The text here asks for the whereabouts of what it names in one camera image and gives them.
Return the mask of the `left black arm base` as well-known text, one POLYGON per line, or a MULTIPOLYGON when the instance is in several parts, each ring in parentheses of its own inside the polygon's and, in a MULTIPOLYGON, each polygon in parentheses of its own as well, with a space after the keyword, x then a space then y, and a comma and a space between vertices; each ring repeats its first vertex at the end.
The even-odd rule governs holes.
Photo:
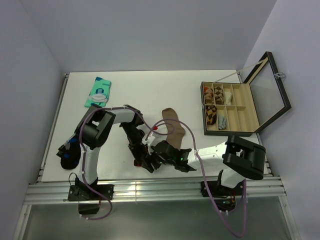
MULTIPOLYGON (((109 200, 113 199, 113 184, 98 184, 92 186, 92 188, 96 192, 106 196, 109 200)), ((78 202, 78 212, 80 214, 95 215, 100 210, 100 202, 103 198, 80 182, 80 184, 70 186, 67 200, 69 202, 78 202)))

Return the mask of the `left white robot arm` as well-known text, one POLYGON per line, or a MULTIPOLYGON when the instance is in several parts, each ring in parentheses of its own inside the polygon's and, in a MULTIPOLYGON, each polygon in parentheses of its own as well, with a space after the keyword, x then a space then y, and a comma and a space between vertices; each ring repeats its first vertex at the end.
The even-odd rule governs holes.
POLYGON ((75 133, 81 149, 79 194, 91 200, 98 193, 98 158, 101 147, 107 141, 113 125, 119 124, 128 139, 128 148, 134 157, 134 164, 152 171, 151 164, 146 162, 148 147, 142 143, 145 135, 138 126, 143 125, 142 113, 129 106, 107 109, 93 104, 78 124, 75 133))

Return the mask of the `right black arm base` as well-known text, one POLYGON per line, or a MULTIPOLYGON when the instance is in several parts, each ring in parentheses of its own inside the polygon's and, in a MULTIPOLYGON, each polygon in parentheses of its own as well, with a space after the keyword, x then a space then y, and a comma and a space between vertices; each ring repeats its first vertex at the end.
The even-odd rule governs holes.
POLYGON ((217 180, 208 181, 207 184, 214 202, 221 212, 232 212, 244 199, 244 182, 239 182, 235 188, 219 185, 217 180))

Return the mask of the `black red yellow argyle sock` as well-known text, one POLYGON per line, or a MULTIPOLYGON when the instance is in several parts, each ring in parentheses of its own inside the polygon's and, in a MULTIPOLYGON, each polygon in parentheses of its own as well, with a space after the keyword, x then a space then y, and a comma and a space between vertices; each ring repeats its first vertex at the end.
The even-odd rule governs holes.
POLYGON ((137 162, 136 160, 133 161, 133 165, 135 167, 141 167, 141 164, 139 162, 137 162))

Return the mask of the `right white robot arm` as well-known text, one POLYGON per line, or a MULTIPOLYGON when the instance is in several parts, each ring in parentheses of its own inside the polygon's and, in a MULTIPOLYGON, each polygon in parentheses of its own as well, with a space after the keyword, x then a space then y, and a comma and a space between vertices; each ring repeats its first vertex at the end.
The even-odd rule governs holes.
POLYGON ((232 135, 218 145, 199 149, 177 149, 166 140, 155 141, 154 136, 142 139, 152 171, 161 165, 173 166, 183 173, 224 165, 227 168, 220 171, 216 183, 216 189, 222 195, 229 194, 244 179, 264 178, 265 147, 242 137, 232 135))

